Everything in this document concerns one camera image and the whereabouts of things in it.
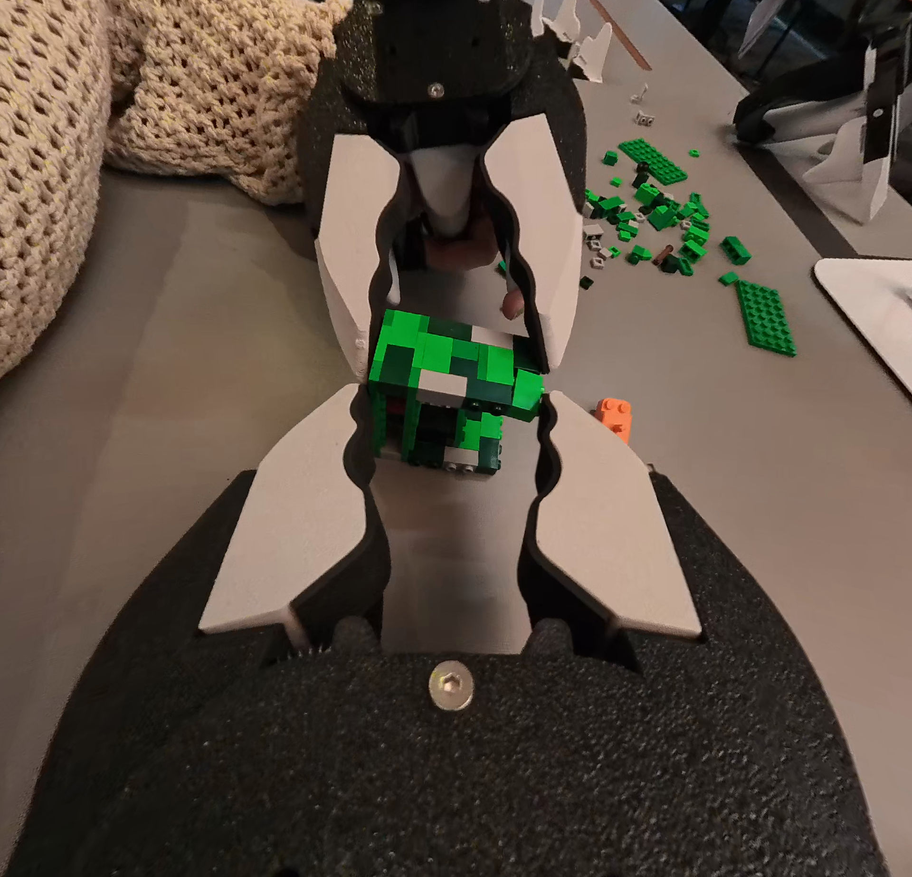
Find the person's left hand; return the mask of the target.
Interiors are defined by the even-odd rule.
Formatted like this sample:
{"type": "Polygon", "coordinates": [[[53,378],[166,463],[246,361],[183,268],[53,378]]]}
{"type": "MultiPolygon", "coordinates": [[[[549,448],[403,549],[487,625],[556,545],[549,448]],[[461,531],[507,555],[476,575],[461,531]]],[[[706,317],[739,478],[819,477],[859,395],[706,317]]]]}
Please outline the person's left hand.
{"type": "Polygon", "coordinates": [[[427,236],[424,253],[427,267],[439,273],[468,272],[503,258],[494,223],[483,209],[470,214],[464,230],[456,237],[427,236]]]}

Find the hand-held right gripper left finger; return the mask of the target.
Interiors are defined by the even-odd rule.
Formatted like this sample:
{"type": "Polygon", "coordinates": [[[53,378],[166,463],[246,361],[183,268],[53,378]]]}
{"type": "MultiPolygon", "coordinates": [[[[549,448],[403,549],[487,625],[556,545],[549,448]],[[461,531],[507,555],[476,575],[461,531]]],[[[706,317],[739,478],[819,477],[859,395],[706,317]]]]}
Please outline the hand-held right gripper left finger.
{"type": "Polygon", "coordinates": [[[390,544],[371,493],[368,387],[350,383],[292,427],[257,467],[199,620],[205,633],[279,624],[300,650],[347,617],[382,630],[390,544]]]}

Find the orange brick separator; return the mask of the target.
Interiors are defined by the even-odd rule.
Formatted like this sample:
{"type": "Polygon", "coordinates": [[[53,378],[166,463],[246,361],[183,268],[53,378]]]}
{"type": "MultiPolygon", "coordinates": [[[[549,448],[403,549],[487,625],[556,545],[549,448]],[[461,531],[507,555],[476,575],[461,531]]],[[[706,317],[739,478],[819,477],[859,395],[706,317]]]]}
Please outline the orange brick separator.
{"type": "Polygon", "coordinates": [[[632,427],[632,407],[627,400],[606,397],[601,399],[591,414],[612,433],[629,445],[632,427]]]}

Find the pile of loose lego bricks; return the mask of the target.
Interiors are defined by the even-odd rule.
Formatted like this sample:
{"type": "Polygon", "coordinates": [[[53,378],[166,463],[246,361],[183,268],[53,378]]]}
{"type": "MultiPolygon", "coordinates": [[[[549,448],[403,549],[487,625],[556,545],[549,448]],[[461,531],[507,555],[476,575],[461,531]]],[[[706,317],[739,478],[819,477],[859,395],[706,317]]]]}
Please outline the pile of loose lego bricks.
{"type": "Polygon", "coordinates": [[[692,277],[698,263],[717,244],[732,267],[751,260],[751,253],[735,235],[713,238],[712,214],[706,198],[686,191],[685,181],[658,183],[624,153],[608,149],[602,165],[615,170],[608,180],[611,191],[584,193],[584,245],[592,252],[592,268],[622,258],[637,266],[651,263],[668,275],[692,277]]]}

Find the green lego head build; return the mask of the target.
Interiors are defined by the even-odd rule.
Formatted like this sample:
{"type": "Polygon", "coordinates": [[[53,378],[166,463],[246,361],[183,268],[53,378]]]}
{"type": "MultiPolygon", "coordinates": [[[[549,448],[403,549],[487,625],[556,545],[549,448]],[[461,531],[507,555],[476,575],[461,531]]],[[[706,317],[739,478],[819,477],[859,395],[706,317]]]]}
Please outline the green lego head build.
{"type": "Polygon", "coordinates": [[[376,458],[490,477],[504,418],[535,420],[544,380],[523,336],[388,309],[369,391],[376,458]]]}

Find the person's left forearm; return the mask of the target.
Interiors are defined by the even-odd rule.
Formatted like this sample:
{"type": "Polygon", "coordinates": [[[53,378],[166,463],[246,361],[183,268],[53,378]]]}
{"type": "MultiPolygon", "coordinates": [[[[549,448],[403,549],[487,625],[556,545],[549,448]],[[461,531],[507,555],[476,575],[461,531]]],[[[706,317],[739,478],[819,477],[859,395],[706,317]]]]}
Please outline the person's left forearm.
{"type": "Polygon", "coordinates": [[[295,133],[352,0],[105,0],[104,160],[217,176],[267,206],[301,203],[295,133]]]}

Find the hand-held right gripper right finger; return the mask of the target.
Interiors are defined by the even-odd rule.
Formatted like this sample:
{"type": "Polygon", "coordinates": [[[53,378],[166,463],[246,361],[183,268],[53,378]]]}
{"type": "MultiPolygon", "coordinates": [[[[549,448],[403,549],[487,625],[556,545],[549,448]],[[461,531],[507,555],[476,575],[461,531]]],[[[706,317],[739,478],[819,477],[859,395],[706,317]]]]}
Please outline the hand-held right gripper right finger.
{"type": "Polygon", "coordinates": [[[617,629],[698,640],[701,620],[646,463],[563,392],[542,399],[537,434],[519,566],[530,620],[562,618],[577,643],[617,629]]]}

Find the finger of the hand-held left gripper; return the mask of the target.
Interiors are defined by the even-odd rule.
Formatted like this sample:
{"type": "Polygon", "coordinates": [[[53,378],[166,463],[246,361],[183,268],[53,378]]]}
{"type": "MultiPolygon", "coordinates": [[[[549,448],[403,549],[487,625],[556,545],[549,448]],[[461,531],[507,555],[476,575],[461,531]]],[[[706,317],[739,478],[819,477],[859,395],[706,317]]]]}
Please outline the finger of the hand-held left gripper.
{"type": "Polygon", "coordinates": [[[578,301],[583,217],[546,116],[511,122],[482,158],[485,192],[544,372],[564,359],[578,301]]]}
{"type": "Polygon", "coordinates": [[[381,265],[378,228],[397,193],[396,157],[365,134],[338,134],[330,155],[315,253],[338,344],[358,381],[369,374],[371,284],[381,265]]]}

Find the white pointed plastic part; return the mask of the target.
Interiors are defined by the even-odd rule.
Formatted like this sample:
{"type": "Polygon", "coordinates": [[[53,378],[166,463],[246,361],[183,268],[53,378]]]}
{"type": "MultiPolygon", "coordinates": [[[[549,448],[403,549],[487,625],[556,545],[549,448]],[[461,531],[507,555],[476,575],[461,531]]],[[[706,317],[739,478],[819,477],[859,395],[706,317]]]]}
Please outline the white pointed plastic part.
{"type": "Polygon", "coordinates": [[[533,0],[531,14],[532,37],[542,37],[545,29],[550,29],[555,38],[565,45],[573,45],[581,30],[580,20],[576,13],[577,0],[562,0],[553,19],[544,16],[544,0],[533,0]]]}
{"type": "Polygon", "coordinates": [[[587,36],[576,42],[568,60],[569,71],[580,80],[602,84],[608,50],[613,37],[613,25],[606,22],[597,36],[587,36]]]}
{"type": "Polygon", "coordinates": [[[815,192],[837,186],[842,194],[836,207],[859,224],[867,224],[887,199],[893,160],[893,132],[889,125],[874,125],[870,117],[857,117],[836,133],[832,150],[802,177],[815,192]]]}

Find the white rounded board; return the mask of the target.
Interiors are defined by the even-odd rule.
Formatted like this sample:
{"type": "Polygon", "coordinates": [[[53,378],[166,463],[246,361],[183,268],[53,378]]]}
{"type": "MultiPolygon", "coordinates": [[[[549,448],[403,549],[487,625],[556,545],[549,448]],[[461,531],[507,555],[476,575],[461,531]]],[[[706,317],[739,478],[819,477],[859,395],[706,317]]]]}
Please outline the white rounded board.
{"type": "Polygon", "coordinates": [[[815,280],[848,323],[911,392],[911,260],[822,258],[815,280]]]}

